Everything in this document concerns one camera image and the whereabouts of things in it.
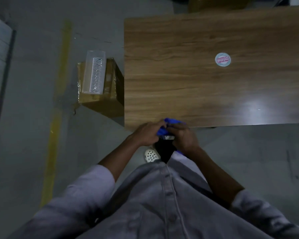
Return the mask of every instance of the sticker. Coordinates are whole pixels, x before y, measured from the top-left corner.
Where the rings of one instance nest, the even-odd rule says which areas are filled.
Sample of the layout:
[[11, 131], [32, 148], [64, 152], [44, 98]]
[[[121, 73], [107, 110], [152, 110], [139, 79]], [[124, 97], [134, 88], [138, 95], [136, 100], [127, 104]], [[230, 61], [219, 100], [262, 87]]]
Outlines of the sticker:
[[216, 55], [215, 62], [221, 67], [226, 67], [231, 63], [231, 57], [227, 53], [219, 53]]

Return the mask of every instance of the gray floor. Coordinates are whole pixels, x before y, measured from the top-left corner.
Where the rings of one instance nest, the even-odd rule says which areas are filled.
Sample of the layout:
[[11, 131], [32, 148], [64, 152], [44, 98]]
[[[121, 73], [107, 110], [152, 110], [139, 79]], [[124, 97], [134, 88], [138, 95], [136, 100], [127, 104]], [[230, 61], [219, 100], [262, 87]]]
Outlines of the gray floor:
[[[169, 0], [11, 0], [2, 6], [17, 37], [0, 120], [0, 239], [39, 209], [64, 19], [73, 22], [73, 35], [56, 196], [130, 134], [85, 107], [73, 115], [76, 63], [87, 50], [101, 49], [123, 72], [124, 18], [173, 13]], [[222, 168], [299, 224], [299, 124], [196, 131]], [[145, 149], [136, 152], [118, 184], [144, 163]]]

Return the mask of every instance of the shirt button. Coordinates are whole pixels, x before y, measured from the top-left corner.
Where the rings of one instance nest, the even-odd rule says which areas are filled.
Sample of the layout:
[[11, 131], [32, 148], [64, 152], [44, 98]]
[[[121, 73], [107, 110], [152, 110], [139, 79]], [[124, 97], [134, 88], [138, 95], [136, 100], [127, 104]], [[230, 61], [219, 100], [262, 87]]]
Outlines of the shirt button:
[[175, 214], [171, 214], [169, 217], [168, 217], [168, 220], [170, 222], [175, 222], [177, 220], [177, 215]]

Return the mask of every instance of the blue cloth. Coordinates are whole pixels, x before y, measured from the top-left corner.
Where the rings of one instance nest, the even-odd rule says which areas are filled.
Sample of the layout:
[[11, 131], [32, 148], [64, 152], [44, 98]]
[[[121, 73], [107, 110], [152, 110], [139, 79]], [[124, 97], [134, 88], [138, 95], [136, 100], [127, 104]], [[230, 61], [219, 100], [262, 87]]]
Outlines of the blue cloth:
[[[168, 124], [175, 124], [175, 123], [183, 123], [179, 120], [176, 120], [176, 119], [171, 119], [171, 118], [165, 118], [164, 121], [167, 123], [167, 127], [168, 127]], [[171, 134], [170, 132], [168, 132], [166, 130], [165, 127], [161, 127], [158, 132], [157, 132], [157, 136], [172, 136], [173, 134]]]

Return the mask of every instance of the person's left hand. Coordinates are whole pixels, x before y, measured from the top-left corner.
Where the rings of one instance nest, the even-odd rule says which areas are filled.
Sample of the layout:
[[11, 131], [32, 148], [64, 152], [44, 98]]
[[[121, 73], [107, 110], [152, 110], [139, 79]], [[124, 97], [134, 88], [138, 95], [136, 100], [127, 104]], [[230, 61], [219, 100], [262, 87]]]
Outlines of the person's left hand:
[[142, 124], [131, 134], [131, 139], [139, 146], [150, 146], [159, 140], [156, 134], [161, 126], [166, 127], [164, 120]]

